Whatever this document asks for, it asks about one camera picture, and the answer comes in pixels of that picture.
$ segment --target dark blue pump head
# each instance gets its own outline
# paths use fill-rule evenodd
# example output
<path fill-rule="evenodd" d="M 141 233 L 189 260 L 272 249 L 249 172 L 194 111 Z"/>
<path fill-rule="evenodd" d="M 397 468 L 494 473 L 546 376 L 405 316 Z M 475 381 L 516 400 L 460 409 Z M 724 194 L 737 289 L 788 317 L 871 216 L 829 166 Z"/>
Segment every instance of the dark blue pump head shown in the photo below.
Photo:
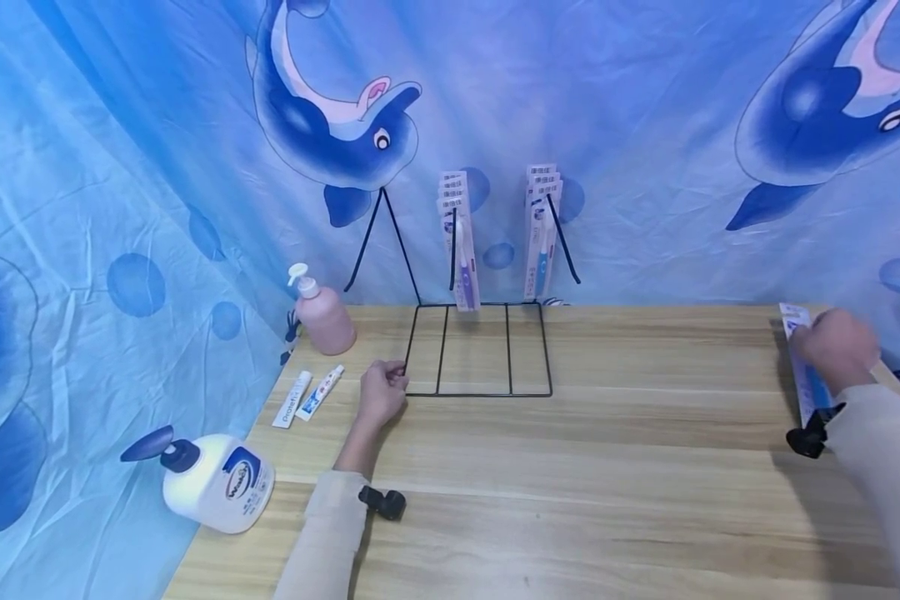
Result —
<path fill-rule="evenodd" d="M 173 425 L 167 425 L 140 437 L 133 446 L 123 451 L 120 460 L 124 463 L 133 463 L 157 456 L 165 468 L 174 473 L 183 473 L 196 465 L 200 449 L 189 440 L 173 440 Z"/>

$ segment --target toothbrush packaging card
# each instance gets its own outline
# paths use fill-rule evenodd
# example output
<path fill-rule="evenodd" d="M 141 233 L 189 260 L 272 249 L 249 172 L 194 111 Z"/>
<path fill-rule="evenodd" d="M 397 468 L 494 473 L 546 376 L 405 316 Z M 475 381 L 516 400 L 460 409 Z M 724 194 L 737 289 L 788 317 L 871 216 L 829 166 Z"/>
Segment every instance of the toothbrush packaging card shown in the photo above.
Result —
<path fill-rule="evenodd" d="M 454 209 L 457 214 L 456 227 L 454 227 Z M 454 265 L 452 291 L 457 309 L 462 312 L 480 310 L 480 284 L 477 282 L 477 260 L 473 251 L 473 227 L 466 172 L 446 171 L 440 174 L 437 210 L 447 256 Z"/>
<path fill-rule="evenodd" d="M 787 334 L 787 343 L 790 343 L 790 336 L 800 326 L 810 327 L 812 323 L 810 312 L 803 306 L 797 304 L 780 303 L 780 316 L 783 318 L 783 330 Z M 793 367 L 793 381 L 797 384 L 797 400 L 800 408 L 800 426 L 805 428 L 810 417 L 818 408 L 830 408 L 833 406 L 833 398 L 827 386 L 823 384 L 820 373 L 816 368 L 806 364 L 802 358 L 797 355 L 796 350 L 790 350 L 790 364 Z"/>
<path fill-rule="evenodd" d="M 557 244 L 555 215 L 559 214 L 563 181 L 555 164 L 527 167 L 527 195 L 524 200 L 527 223 L 527 270 L 523 283 L 524 302 L 545 298 L 553 274 L 553 253 Z"/>

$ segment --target human arm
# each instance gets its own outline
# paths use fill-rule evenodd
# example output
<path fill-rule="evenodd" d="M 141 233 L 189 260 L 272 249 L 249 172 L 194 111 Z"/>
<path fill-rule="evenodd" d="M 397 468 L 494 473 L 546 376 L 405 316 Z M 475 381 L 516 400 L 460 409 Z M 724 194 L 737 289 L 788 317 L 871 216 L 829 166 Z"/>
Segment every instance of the human arm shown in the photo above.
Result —
<path fill-rule="evenodd" d="M 403 368 L 399 361 L 374 361 L 362 375 L 357 416 L 334 467 L 317 480 L 274 600 L 347 600 L 367 521 L 358 494 L 373 473 L 382 431 L 406 404 Z"/>
<path fill-rule="evenodd" d="M 873 330 L 847 311 L 827 311 L 793 345 L 846 407 L 827 425 L 827 447 L 872 505 L 900 585 L 900 396 L 871 374 Z"/>

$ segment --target hand wash bottle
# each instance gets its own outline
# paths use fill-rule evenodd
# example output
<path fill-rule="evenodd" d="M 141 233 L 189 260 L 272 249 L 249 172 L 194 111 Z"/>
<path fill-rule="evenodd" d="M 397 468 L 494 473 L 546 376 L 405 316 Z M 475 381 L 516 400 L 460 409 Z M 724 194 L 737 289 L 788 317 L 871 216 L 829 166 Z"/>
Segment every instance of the hand wash bottle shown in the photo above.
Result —
<path fill-rule="evenodd" d="M 162 427 L 120 455 L 125 463 L 160 457 L 167 469 L 163 499 L 170 510 L 224 534 L 247 531 L 273 493 L 273 466 L 236 437 L 212 434 L 174 440 Z"/>
<path fill-rule="evenodd" d="M 314 348 L 321 354 L 343 354 L 357 341 L 357 330 L 343 305 L 340 295 L 328 287 L 320 287 L 307 277 L 310 267 L 298 262 L 290 267 L 290 282 L 297 283 L 297 318 L 307 330 Z"/>

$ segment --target black clamp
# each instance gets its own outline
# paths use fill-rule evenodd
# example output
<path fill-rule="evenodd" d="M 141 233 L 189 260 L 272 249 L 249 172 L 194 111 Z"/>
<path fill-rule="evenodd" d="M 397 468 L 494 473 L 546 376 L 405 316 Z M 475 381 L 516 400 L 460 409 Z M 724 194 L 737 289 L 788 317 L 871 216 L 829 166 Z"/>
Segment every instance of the black clamp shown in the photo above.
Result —
<path fill-rule="evenodd" d="M 363 504 L 370 510 L 386 518 L 389 522 L 396 522 L 403 517 L 403 510 L 407 507 L 407 499 L 398 491 L 391 490 L 384 495 L 373 487 L 363 486 L 359 497 Z"/>
<path fill-rule="evenodd" d="M 787 443 L 793 452 L 812 459 L 820 458 L 827 441 L 827 424 L 840 414 L 844 406 L 847 406 L 845 402 L 831 408 L 818 408 L 812 412 L 806 427 L 788 431 Z"/>

